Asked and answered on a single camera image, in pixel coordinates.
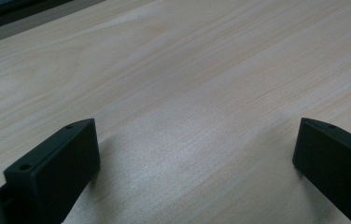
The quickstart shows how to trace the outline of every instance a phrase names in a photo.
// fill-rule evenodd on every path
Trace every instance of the wooden table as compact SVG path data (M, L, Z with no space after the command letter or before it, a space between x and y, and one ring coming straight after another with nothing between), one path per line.
M302 117L351 132L351 0L104 1L0 41L0 186L96 120L65 223L349 223L291 163Z

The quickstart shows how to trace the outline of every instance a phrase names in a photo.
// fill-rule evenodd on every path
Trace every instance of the small hole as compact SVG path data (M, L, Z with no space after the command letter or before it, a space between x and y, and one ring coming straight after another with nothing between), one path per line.
M31 165L30 164L23 164L19 169L21 171L25 171L25 170L28 170L31 168Z

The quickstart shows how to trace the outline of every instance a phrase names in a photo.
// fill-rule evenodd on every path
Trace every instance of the light wood surface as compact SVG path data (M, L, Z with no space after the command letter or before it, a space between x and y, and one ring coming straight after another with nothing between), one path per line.
M351 132L351 0L113 0L0 41L2 171L95 118L65 223L350 223L293 167L301 117Z

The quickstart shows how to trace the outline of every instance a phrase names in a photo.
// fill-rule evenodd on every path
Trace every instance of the screw hole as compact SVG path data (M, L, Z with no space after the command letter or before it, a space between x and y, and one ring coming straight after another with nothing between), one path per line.
M23 164L23 165L21 165L21 167L19 167L19 169L21 170L21 171L25 171L25 170L28 170L28 169L30 169L31 168L31 165L30 164Z

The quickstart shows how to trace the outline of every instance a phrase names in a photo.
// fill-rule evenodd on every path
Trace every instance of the black clamp jaw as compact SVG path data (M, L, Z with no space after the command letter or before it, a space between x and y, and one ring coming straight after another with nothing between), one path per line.
M94 119L65 126L4 171L0 224L62 223L99 169Z
M302 119L292 161L351 220L351 133Z

